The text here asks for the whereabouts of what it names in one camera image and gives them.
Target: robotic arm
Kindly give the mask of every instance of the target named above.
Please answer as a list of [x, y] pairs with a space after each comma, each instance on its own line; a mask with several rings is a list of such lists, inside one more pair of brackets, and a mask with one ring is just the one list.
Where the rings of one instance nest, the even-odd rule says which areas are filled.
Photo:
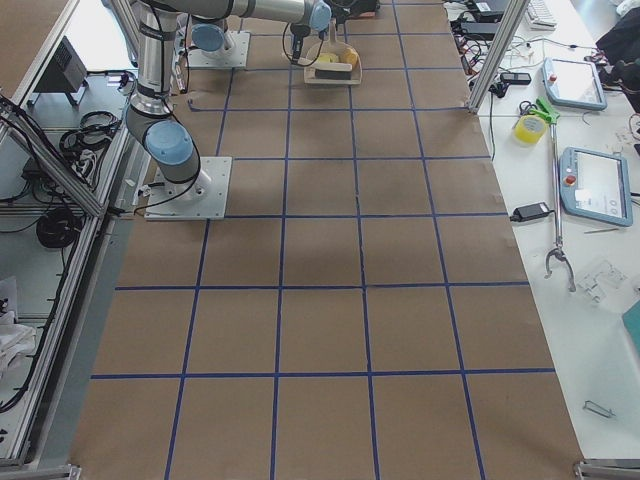
[[195, 186], [197, 193], [196, 183], [201, 183], [200, 158], [187, 130], [172, 119], [167, 103], [179, 13], [188, 13], [197, 19], [198, 36], [207, 42], [220, 35], [219, 22], [229, 15], [276, 20], [323, 31], [331, 20], [331, 9], [323, 0], [142, 0], [140, 3], [138, 84], [126, 112], [126, 124], [158, 162], [165, 177], [165, 189], [181, 194]]

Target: keyboard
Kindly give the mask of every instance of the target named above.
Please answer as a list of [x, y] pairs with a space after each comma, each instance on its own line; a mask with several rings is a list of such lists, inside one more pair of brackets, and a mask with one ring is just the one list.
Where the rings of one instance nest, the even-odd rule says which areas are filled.
[[547, 8], [545, 0], [529, 0], [529, 6], [524, 16], [532, 30], [555, 30], [558, 25]]

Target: white metal plate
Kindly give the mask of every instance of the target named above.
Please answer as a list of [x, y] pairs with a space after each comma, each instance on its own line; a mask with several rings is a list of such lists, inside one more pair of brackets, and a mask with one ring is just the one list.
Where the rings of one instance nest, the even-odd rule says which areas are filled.
[[[227, 193], [231, 177], [231, 157], [202, 157], [202, 170], [211, 178], [211, 185], [194, 201], [167, 202], [145, 210], [147, 220], [220, 220], [227, 208]], [[156, 170], [155, 182], [163, 182], [160, 169]], [[158, 203], [171, 198], [163, 188], [151, 191], [149, 203]]]
[[228, 32], [235, 47], [228, 51], [218, 51], [215, 56], [207, 56], [201, 50], [189, 52], [189, 68], [192, 70], [245, 68], [249, 55], [249, 32]]

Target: teal object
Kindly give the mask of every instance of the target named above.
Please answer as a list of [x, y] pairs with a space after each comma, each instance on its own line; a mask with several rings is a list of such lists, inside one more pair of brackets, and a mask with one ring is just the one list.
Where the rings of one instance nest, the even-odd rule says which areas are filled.
[[624, 326], [627, 328], [631, 340], [640, 353], [640, 302], [636, 303], [626, 313], [622, 315]]

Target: white desk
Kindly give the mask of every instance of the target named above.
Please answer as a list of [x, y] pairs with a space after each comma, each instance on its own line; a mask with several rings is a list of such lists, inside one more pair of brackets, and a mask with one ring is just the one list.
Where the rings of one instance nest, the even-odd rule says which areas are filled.
[[[569, 0], [547, 0], [547, 5], [559, 25], [555, 32], [542, 35], [563, 43], [593, 44]], [[526, 26], [519, 32], [525, 38], [540, 34]], [[542, 43], [534, 44], [536, 55], [582, 58], [587, 54], [586, 50], [571, 51]], [[544, 94], [539, 67], [530, 73], [531, 85], [512, 86], [504, 99], [494, 99], [495, 169], [508, 211], [538, 201], [553, 205], [548, 133], [533, 147], [518, 145], [511, 134], [518, 104]], [[622, 148], [629, 161], [631, 188], [638, 191], [640, 157], [633, 149], [633, 143], [637, 142], [628, 134], [627, 127], [633, 111], [624, 96], [609, 94], [607, 98], [607, 110], [584, 117], [581, 110], [559, 109], [562, 114], [558, 123], [559, 151], [568, 146], [603, 152]], [[488, 105], [489, 97], [480, 111], [480, 121], [490, 145]], [[640, 276], [640, 256], [636, 253], [640, 242], [640, 209], [634, 213], [636, 222], [632, 227], [591, 235], [584, 232], [608, 226], [564, 215], [565, 252], [576, 279], [598, 258], [606, 258], [630, 279]], [[552, 277], [545, 279], [545, 256], [554, 240], [552, 217], [514, 224], [514, 232], [583, 455], [640, 458], [640, 360], [620, 315], [640, 300], [640, 295], [633, 291], [632, 282], [627, 281], [618, 291], [605, 286], [608, 298], [599, 305], [593, 304], [580, 293], [569, 293], [566, 267], [555, 260], [551, 263]], [[586, 400], [612, 409], [616, 416], [606, 419], [583, 410]]]

